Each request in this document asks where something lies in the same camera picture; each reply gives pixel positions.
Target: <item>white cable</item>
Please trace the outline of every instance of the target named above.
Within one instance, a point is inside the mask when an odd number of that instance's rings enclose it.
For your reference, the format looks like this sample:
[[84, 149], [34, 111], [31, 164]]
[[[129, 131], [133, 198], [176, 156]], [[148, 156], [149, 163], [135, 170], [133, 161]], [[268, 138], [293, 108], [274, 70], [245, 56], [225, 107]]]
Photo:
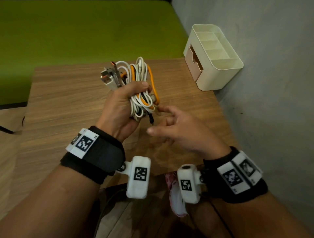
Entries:
[[[131, 66], [134, 67], [135, 70], [135, 81], [146, 81], [147, 80], [147, 64], [144, 62], [142, 57], [138, 57], [135, 64], [128, 64], [125, 61], [118, 61], [116, 63], [119, 69], [124, 69], [124, 71], [127, 73], [127, 78], [126, 78], [126, 84], [129, 84], [132, 81], [132, 71], [131, 71]], [[142, 102], [142, 98], [144, 101], [147, 102], [148, 105], [145, 105]], [[136, 95], [132, 96], [130, 98], [130, 104], [131, 104], [131, 114], [136, 121], [139, 121], [140, 118], [142, 118], [144, 115], [147, 113], [153, 113], [155, 111], [155, 106], [153, 104], [153, 100], [150, 97], [148, 91], [146, 90], [143, 93], [139, 94], [139, 97]]]

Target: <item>table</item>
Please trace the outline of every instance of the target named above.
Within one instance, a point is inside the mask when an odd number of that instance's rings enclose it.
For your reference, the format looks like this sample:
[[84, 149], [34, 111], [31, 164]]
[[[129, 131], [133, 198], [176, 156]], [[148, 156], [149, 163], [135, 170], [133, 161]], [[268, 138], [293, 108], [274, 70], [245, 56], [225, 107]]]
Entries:
[[[230, 127], [212, 91], [198, 89], [184, 58], [147, 60], [161, 104], [176, 105], [193, 113], [228, 145], [236, 146]], [[109, 63], [40, 67], [35, 70], [25, 116], [22, 142], [14, 169], [10, 210], [59, 164], [65, 147], [81, 128], [94, 125], [109, 90], [100, 71]], [[158, 123], [161, 117], [154, 116]], [[144, 118], [125, 142], [126, 160], [133, 156], [151, 158], [151, 176], [177, 170], [182, 164], [202, 164], [202, 158], [174, 144], [150, 137]], [[102, 187], [126, 183], [128, 176], [115, 174]]]

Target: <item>hand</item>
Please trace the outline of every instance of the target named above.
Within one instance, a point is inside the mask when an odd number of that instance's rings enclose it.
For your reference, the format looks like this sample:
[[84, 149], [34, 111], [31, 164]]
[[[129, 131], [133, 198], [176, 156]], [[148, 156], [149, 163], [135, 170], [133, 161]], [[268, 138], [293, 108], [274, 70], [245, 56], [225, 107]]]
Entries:
[[197, 152], [208, 160], [221, 158], [231, 149], [202, 121], [175, 106], [160, 106], [159, 111], [171, 113], [155, 127], [147, 129], [151, 136], [166, 137], [170, 144], [178, 142], [183, 148]]
[[130, 118], [130, 97], [146, 90], [151, 91], [147, 82], [134, 81], [111, 92], [96, 127], [122, 143], [138, 126], [138, 122]]

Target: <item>green couch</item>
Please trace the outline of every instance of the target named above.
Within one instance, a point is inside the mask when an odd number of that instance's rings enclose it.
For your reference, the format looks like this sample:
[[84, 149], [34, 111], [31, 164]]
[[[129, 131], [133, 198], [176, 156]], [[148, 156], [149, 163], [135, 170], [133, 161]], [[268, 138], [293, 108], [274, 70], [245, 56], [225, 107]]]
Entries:
[[165, 1], [0, 1], [0, 105], [28, 100], [34, 68], [183, 56]]

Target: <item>fingernail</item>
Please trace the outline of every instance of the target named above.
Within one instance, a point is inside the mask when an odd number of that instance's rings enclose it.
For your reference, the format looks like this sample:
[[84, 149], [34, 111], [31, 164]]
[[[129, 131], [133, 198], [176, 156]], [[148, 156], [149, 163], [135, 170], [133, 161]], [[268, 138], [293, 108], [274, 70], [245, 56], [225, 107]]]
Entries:
[[153, 132], [154, 132], [153, 128], [150, 127], [150, 128], [147, 129], [147, 134], [152, 134]]
[[148, 87], [148, 83], [147, 82], [142, 82], [142, 85], [144, 86], [144, 87]]

